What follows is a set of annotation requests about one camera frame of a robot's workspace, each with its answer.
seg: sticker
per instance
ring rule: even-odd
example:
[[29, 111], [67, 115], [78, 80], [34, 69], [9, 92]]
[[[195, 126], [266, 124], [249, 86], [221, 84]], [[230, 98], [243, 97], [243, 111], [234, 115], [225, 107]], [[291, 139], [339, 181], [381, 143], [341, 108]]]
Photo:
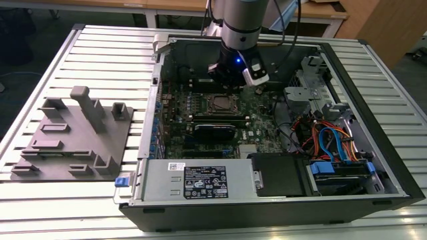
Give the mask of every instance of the sticker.
[[185, 198], [229, 198], [226, 166], [187, 166], [185, 168]]
[[170, 171], [185, 171], [186, 163], [185, 162], [170, 162], [167, 170]]
[[139, 7], [139, 8], [142, 8], [145, 6], [143, 4], [135, 4], [135, 3], [125, 3], [123, 5], [126, 7]]
[[341, 15], [331, 15], [333, 19], [346, 19], [347, 16], [341, 16]]

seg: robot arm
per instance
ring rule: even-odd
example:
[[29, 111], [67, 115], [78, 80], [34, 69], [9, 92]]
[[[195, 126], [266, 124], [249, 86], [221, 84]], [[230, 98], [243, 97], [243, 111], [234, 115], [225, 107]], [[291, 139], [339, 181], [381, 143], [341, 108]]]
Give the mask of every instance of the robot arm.
[[270, 0], [215, 2], [214, 15], [222, 18], [222, 46], [219, 60], [217, 64], [209, 66], [209, 74], [227, 88], [246, 84], [257, 86], [270, 80], [258, 50], [269, 4]]

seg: gray floor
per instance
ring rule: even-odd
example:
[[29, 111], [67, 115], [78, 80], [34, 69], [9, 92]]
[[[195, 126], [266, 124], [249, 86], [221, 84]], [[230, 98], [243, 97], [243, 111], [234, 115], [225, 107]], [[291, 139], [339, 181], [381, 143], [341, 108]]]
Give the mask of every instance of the gray floor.
[[[10, 72], [37, 72], [43, 74], [58, 50], [67, 38], [75, 23], [91, 25], [139, 27], [145, 26], [145, 16], [133, 16], [123, 13], [61, 11], [61, 19], [54, 20], [49, 10], [35, 9], [33, 20], [38, 28], [37, 34], [27, 37], [34, 52], [34, 60], [22, 66], [9, 66], [0, 63], [0, 76]], [[171, 29], [199, 30], [202, 26], [201, 17], [181, 17], [174, 19], [173, 24], [162, 16], [161, 27]], [[394, 74], [413, 95], [420, 106], [427, 112], [427, 65], [414, 62], [406, 56], [394, 69]], [[27, 101], [27, 98], [39, 82], [37, 75], [10, 75], [0, 78], [6, 91], [0, 93], [0, 139], [5, 136], [13, 121]]]

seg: blue cable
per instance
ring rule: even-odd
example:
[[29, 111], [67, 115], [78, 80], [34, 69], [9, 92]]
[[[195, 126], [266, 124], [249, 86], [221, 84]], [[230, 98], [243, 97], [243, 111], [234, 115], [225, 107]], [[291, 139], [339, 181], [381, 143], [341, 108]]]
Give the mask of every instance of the blue cable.
[[337, 140], [338, 154], [339, 154], [341, 160], [346, 161], [349, 158], [347, 158], [346, 152], [343, 151], [341, 135], [339, 135], [339, 132], [338, 132], [334, 128], [331, 128], [331, 127], [326, 127], [326, 128], [323, 128], [323, 129], [321, 130], [321, 133], [319, 133], [321, 148], [322, 148], [322, 150], [326, 152], [326, 154], [330, 156], [331, 162], [334, 162], [334, 155], [333, 155], [333, 153], [327, 150], [327, 148], [326, 148], [326, 146], [325, 146], [325, 144], [323, 144], [323, 133], [326, 132], [326, 130], [331, 130], [333, 133], [334, 133], [335, 140]]

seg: power supply label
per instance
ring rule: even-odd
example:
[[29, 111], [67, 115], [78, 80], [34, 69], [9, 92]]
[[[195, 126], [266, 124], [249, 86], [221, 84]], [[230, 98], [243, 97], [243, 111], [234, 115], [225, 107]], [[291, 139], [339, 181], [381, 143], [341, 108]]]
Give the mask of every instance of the power supply label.
[[187, 166], [185, 168], [185, 198], [229, 198], [226, 166]]

